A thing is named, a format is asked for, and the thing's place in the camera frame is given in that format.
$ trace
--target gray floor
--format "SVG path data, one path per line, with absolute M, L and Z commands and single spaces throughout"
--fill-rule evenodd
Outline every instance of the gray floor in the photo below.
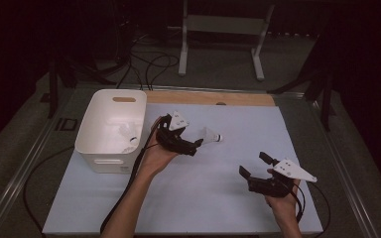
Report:
M 150 44 L 151 42 L 138 44 L 133 49 L 133 54 L 146 60 L 151 60 L 158 54 L 142 52 L 161 51 L 179 56 L 181 45 L 178 41 L 172 40 L 163 45 Z M 256 80 L 251 64 L 250 45 L 203 44 L 192 41 L 187 75 L 178 76 L 178 67 L 170 67 L 155 79 L 154 88 L 262 93 L 293 80 L 314 43 L 313 40 L 298 37 L 268 37 L 261 54 L 266 78 L 260 82 Z M 167 63 L 167 59 L 160 59 L 156 63 Z M 106 62 L 100 63 L 101 67 L 106 65 Z M 148 64 L 132 58 L 132 65 L 136 71 L 130 71 L 120 88 L 138 87 L 138 78 L 145 81 Z M 151 67 L 150 79 L 160 70 Z M 109 79 L 118 81 L 125 71 L 126 68 L 123 68 Z M 0 134 L 0 237 L 40 237 L 24 207 L 21 187 L 14 185 L 25 181 L 25 177 L 21 179 L 22 175 L 17 174 L 18 168 L 25 167 L 30 161 L 36 164 L 42 162 L 54 153 L 72 146 L 77 131 L 55 131 L 58 119 L 80 120 L 92 93 L 104 88 L 98 83 L 82 79 L 76 89 L 64 91 L 61 110 L 55 120 L 49 120 L 49 105 L 40 103 L 42 94 L 48 91 L 47 80 L 45 76 L 38 81 L 37 93 Z M 334 92 L 332 95 L 334 113 L 329 118 L 331 131 L 326 133 L 318 122 L 316 105 L 301 98 L 305 88 L 305 84 L 300 85 L 290 93 L 275 96 L 275 101 L 283 113 L 302 166 L 320 178 L 317 185 L 329 201 L 331 221 L 322 237 L 381 237 L 381 177 L 373 159 L 344 110 L 338 94 Z M 64 175 L 70 153 L 71 150 L 68 150 L 44 162 L 29 181 L 28 201 L 42 225 Z M 319 218 L 325 225 L 328 215 L 326 204 L 313 187 L 311 192 Z M 272 234 L 261 237 L 280 236 Z

